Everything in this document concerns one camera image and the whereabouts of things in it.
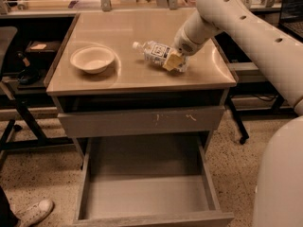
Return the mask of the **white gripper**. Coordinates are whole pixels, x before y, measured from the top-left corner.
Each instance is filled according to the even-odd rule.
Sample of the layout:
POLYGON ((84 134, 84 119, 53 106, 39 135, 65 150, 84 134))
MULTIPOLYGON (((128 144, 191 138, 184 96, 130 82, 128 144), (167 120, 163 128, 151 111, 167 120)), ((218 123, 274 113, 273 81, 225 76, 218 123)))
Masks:
POLYGON ((173 41, 173 47, 179 53, 170 53, 163 67, 168 71, 180 71, 183 68, 185 61, 185 57, 183 55, 195 55, 209 40, 209 38, 210 33, 204 29, 186 25, 181 26, 173 41))

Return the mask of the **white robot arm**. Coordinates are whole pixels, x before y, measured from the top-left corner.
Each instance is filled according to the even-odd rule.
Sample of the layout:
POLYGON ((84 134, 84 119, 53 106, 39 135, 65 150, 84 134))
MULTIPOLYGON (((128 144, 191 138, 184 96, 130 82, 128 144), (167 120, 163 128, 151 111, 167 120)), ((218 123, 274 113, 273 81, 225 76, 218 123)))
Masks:
POLYGON ((252 227, 303 227, 303 44, 259 19, 250 5, 251 0, 196 0, 173 47, 192 56, 210 38, 227 33, 294 108, 298 117, 263 152, 252 227))

